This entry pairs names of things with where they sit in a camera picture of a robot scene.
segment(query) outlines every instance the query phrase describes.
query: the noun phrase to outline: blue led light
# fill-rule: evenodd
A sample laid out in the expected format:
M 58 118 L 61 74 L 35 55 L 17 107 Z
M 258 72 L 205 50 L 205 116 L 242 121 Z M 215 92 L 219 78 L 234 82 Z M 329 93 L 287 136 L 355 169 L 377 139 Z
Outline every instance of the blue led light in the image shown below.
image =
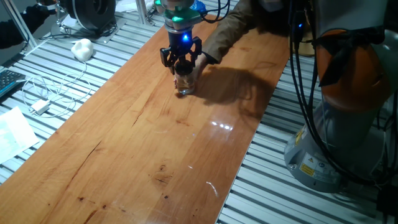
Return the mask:
M 187 41 L 189 41 L 189 37 L 188 37 L 188 35 L 187 35 L 187 34 L 185 34 L 185 35 L 182 37 L 182 40 L 183 40 L 184 42 L 187 42 Z

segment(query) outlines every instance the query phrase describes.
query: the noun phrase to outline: wood grain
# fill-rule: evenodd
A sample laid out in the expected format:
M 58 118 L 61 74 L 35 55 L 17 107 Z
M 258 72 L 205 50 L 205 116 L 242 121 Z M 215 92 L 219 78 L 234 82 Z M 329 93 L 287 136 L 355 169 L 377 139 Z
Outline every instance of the wood grain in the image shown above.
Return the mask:
M 161 28 L 0 186 L 0 223 L 214 223 L 286 41 L 250 31 L 181 98 L 160 62 Z

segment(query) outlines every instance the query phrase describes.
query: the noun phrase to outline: keyboard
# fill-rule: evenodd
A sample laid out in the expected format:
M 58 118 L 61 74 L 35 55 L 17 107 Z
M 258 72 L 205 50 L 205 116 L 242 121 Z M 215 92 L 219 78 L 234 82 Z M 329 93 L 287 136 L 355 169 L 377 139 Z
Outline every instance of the keyboard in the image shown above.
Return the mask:
M 18 86 L 17 80 L 25 79 L 25 75 L 5 70 L 0 73 L 0 97 L 4 96 L 7 92 Z

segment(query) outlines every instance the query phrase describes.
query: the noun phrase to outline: white cloth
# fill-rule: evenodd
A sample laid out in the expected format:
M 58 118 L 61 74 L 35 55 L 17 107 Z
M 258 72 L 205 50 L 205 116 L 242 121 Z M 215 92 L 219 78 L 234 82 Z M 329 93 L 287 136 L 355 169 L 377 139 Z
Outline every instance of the white cloth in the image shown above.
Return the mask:
M 154 5 L 154 0 L 145 0 L 147 9 Z M 116 5 L 116 12 L 134 12 L 137 11 L 136 0 L 121 0 Z

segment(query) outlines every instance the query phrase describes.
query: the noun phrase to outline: metal grating floor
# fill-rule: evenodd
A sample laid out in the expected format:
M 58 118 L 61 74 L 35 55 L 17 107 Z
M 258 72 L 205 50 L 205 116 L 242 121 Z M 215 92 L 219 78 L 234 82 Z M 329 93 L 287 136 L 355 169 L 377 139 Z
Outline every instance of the metal grating floor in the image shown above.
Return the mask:
M 216 9 L 217 2 L 203 1 L 208 9 Z M 237 0 L 231 1 L 233 8 Z M 0 164 L 0 185 L 7 180 L 99 87 L 127 62 L 164 23 L 162 16 L 154 15 L 154 27 L 136 23 L 138 14 L 119 13 L 127 23 L 107 44 L 94 44 L 96 53 L 87 62 L 82 80 L 89 81 L 89 96 L 55 118 L 32 116 L 17 91 L 0 104 L 0 114 L 18 106 L 31 125 L 39 143 L 18 156 Z M 79 74 L 83 64 L 70 53 L 72 44 L 49 40 L 29 53 L 10 70 L 28 77 L 48 75 L 61 82 L 69 73 Z M 313 60 L 302 58 L 304 85 L 309 94 Z M 332 195 L 312 191 L 302 186 L 286 169 L 283 151 L 289 137 L 304 124 L 294 86 L 286 66 L 269 106 L 256 131 L 242 166 L 220 213 L 218 223 L 377 223 L 375 191 L 365 189 L 359 195 Z M 84 96 L 88 85 L 74 86 L 67 95 Z M 38 99 L 35 91 L 26 91 L 27 97 Z M 320 92 L 315 92 L 320 101 Z M 54 103 L 49 114 L 58 114 L 68 105 Z

